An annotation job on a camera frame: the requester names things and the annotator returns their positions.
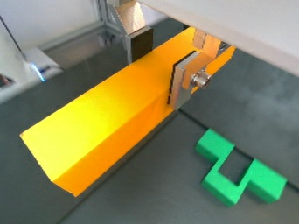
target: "metal bracket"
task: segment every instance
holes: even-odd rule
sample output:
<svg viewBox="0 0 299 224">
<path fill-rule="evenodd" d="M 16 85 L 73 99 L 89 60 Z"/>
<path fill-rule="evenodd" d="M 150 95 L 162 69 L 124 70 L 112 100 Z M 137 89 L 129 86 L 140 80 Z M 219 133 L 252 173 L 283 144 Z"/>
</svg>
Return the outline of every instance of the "metal bracket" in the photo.
<svg viewBox="0 0 299 224">
<path fill-rule="evenodd" d="M 168 104 L 174 109 L 191 99 L 194 87 L 206 88 L 211 76 L 204 73 L 202 60 L 204 56 L 199 52 L 192 52 L 180 60 L 172 69 L 172 87 Z"/>
<path fill-rule="evenodd" d="M 192 52 L 172 67 L 172 83 L 168 104 L 174 109 L 191 99 L 195 87 L 206 88 L 211 74 L 206 73 L 207 65 L 227 51 L 230 46 L 210 34 L 196 30 L 192 44 L 200 52 Z"/>
<path fill-rule="evenodd" d="M 108 1 L 108 8 L 123 33 L 127 61 L 131 64 L 152 51 L 154 29 L 146 26 L 140 4 L 135 1 Z"/>
</svg>

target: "screw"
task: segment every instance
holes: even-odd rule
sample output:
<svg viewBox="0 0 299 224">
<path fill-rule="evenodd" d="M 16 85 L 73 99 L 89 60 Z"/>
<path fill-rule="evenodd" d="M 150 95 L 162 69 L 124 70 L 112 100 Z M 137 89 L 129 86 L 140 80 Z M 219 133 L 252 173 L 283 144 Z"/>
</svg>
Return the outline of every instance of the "screw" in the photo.
<svg viewBox="0 0 299 224">
<path fill-rule="evenodd" d="M 200 70 L 196 74 L 191 76 L 191 84 L 195 87 L 206 88 L 211 82 L 211 76 Z"/>
</svg>

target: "green tetromino piece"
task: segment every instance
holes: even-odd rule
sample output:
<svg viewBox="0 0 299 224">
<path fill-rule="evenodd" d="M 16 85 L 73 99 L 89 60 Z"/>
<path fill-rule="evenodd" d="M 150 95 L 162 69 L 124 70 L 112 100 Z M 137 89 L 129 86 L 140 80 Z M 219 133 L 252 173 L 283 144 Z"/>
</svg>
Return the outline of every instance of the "green tetromino piece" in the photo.
<svg viewBox="0 0 299 224">
<path fill-rule="evenodd" d="M 250 164 L 238 185 L 220 174 L 220 167 L 234 147 L 234 143 L 208 129 L 195 147 L 195 150 L 215 163 L 202 186 L 228 207 L 238 204 L 246 188 L 267 203 L 279 200 L 287 179 L 256 159 Z"/>
</svg>

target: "floor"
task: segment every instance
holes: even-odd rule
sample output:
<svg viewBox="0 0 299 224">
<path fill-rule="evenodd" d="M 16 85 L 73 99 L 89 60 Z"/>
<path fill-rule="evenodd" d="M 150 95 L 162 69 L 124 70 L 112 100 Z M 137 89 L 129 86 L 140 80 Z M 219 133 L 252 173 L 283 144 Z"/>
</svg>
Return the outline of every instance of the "floor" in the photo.
<svg viewBox="0 0 299 224">
<path fill-rule="evenodd" d="M 163 21 L 155 27 L 155 46 L 182 29 L 174 20 Z M 1 105 L 0 222 L 298 223 L 299 80 L 242 51 L 131 158 L 79 198 L 52 184 L 19 134 L 125 66 L 117 43 Z M 252 158 L 287 176 L 278 202 L 266 204 L 246 191 L 227 208 L 202 188 L 212 164 L 194 146 L 207 128 L 236 144 L 220 169 L 232 181 Z"/>
</svg>

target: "yellow block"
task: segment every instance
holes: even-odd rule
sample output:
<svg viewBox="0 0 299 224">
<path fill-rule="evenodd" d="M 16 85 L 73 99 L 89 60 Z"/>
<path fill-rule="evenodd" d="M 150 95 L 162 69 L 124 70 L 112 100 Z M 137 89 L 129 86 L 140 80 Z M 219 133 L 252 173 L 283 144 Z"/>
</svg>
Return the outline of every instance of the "yellow block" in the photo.
<svg viewBox="0 0 299 224">
<path fill-rule="evenodd" d="M 75 196 L 172 113 L 172 68 L 195 50 L 192 35 L 191 28 L 21 134 L 51 181 Z"/>
</svg>

